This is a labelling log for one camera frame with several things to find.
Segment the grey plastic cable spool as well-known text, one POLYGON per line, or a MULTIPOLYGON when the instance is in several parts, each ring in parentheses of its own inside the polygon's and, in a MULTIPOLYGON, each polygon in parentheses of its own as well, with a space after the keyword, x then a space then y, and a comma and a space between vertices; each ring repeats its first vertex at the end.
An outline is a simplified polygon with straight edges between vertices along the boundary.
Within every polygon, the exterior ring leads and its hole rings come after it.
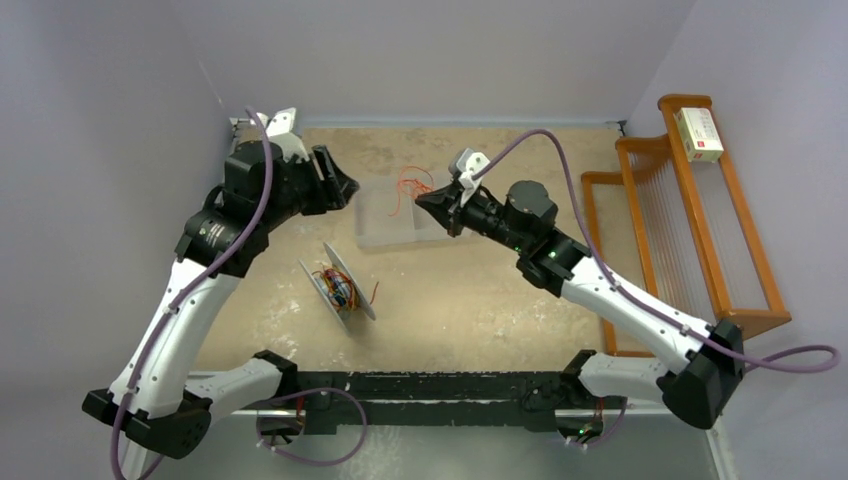
POLYGON ((321 263, 319 267, 309 267, 303 260, 298 263, 324 305, 346 333, 350 332, 348 324, 355 315, 362 314, 376 321, 374 302, 380 281, 366 290, 336 249, 327 242, 322 245, 327 263, 321 263))

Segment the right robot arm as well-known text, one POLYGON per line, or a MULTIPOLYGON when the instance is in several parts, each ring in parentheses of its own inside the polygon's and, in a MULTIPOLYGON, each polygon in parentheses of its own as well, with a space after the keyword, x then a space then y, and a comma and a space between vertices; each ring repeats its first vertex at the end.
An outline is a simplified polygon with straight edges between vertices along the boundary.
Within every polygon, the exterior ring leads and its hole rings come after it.
POLYGON ((556 227, 558 207, 536 181, 514 183, 504 201, 484 187, 467 194, 452 182, 414 202, 450 236, 470 229, 515 251, 516 267, 531 285, 598 314, 653 354, 590 355, 561 381, 569 404, 584 407, 606 396, 649 400, 692 427, 714 426, 744 377, 743 335, 735 323, 688 315, 613 273, 556 227))

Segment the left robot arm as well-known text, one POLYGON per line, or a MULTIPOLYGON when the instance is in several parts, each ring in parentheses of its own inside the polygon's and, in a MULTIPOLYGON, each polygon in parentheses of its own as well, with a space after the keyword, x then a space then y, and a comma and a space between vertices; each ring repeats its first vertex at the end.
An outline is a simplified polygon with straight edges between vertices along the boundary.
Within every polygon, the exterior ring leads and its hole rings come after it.
POLYGON ((344 208, 359 188, 328 148, 288 154, 259 141, 238 145, 224 162, 224 179, 185 223, 166 291, 143 342, 120 377, 90 391, 85 413, 134 444, 181 459, 219 419, 251 404, 292 405, 297 366, 264 350, 244 365, 188 380, 211 325, 271 232, 288 219, 344 208))

